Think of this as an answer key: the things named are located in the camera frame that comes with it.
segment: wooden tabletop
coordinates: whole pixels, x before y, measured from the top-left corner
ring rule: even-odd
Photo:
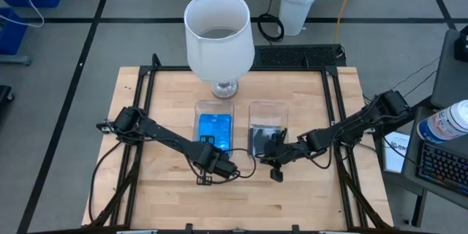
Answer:
[[[137,67],[122,67],[110,106],[109,119],[122,107],[132,105]],[[339,68],[341,92],[347,115],[359,111],[363,96],[356,68]],[[329,78],[334,101],[333,82]],[[157,72],[149,116],[162,126],[192,139],[195,103],[214,99],[210,83],[202,83],[192,72]],[[249,105],[255,101],[278,101],[289,107],[289,140],[314,128],[329,127],[322,78],[319,72],[248,72],[239,79],[235,105],[234,148],[247,148]],[[116,144],[115,135],[104,135],[99,158]],[[366,135],[363,143],[374,147]],[[93,212],[96,216],[112,197],[121,165],[123,146],[102,164],[94,185]],[[354,149],[361,189],[375,211],[393,225],[379,162],[374,151]],[[245,152],[233,152],[231,160],[243,174],[252,170]],[[328,155],[317,158],[326,164]],[[300,159],[282,168],[284,182],[270,179],[270,167],[258,165],[248,179],[239,178],[219,186],[198,186],[184,156],[158,142],[145,143],[132,217],[132,228],[184,229],[192,223],[196,230],[346,230],[338,174],[331,167],[321,170]],[[359,225],[355,201],[352,214]],[[123,222],[127,197],[121,203]],[[83,223],[89,223],[85,213]]]

